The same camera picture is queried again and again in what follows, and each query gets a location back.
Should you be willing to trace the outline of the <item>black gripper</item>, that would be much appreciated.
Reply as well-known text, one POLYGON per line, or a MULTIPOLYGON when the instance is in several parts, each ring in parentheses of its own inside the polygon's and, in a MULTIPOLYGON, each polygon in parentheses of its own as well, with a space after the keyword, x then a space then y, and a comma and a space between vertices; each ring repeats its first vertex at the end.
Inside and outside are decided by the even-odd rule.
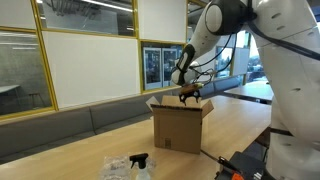
POLYGON ((190 97, 194 97, 196 99, 196 102, 198 102, 198 99, 201 97, 200 91, 197 90, 197 91, 193 91, 193 92, 179 94, 180 102, 185 102, 190 97))

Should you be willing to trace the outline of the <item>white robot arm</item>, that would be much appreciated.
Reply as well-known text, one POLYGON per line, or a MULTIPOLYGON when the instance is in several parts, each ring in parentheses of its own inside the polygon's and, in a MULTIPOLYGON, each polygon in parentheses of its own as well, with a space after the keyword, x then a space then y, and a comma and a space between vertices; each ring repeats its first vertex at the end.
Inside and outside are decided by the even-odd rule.
POLYGON ((308 0, 211 0, 172 71, 186 86, 222 36, 254 37, 273 91, 266 171, 274 180, 320 180, 320 33, 308 0))

